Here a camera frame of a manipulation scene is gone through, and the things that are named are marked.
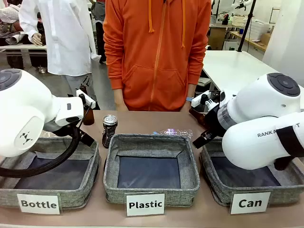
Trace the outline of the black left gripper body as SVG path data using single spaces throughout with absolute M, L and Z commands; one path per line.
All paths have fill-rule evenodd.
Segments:
M 82 144 L 85 144 L 90 147 L 95 141 L 90 135 L 85 133 L 83 130 L 80 129 L 79 126 L 77 126 L 74 123 L 69 124 L 68 129 L 69 129 L 69 135 L 73 139 L 78 140 L 78 142 L 81 142 Z

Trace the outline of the person's right hand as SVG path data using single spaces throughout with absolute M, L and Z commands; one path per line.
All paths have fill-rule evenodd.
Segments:
M 123 100 L 119 100 L 119 101 L 115 100 L 115 105 L 117 111 L 129 111 L 128 107 L 126 106 Z

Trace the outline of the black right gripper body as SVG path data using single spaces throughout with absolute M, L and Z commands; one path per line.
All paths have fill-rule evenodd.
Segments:
M 220 108 L 219 105 L 213 107 L 206 114 L 199 113 L 198 111 L 191 109 L 191 115 L 205 129 L 203 133 L 196 140 L 193 141 L 193 145 L 195 148 L 201 148 L 217 136 L 224 136 L 227 130 L 221 125 L 218 113 L 221 114 L 225 110 L 226 108 Z

